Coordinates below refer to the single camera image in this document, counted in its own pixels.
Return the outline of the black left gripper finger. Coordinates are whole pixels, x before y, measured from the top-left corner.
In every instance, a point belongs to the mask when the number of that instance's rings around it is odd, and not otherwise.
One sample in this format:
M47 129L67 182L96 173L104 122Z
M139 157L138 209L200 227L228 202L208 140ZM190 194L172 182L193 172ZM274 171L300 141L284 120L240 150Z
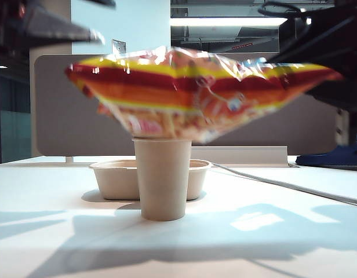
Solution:
M116 2L115 0L89 0L90 2L97 3L99 5L104 5L107 7L115 8Z

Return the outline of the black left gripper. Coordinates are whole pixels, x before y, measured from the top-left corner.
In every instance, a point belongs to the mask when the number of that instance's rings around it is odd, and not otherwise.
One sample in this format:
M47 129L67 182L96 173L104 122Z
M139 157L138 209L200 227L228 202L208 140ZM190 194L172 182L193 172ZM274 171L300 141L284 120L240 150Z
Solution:
M32 1L0 1L0 51L67 42L104 44L100 32L73 24Z

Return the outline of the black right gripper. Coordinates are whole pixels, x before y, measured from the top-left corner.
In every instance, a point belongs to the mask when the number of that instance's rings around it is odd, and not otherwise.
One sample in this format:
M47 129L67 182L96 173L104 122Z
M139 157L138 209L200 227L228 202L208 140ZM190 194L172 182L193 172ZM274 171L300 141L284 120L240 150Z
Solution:
M306 12L311 24L270 63L314 63L333 69L357 68L357 1ZM314 99L357 112L357 76L325 81L308 91Z

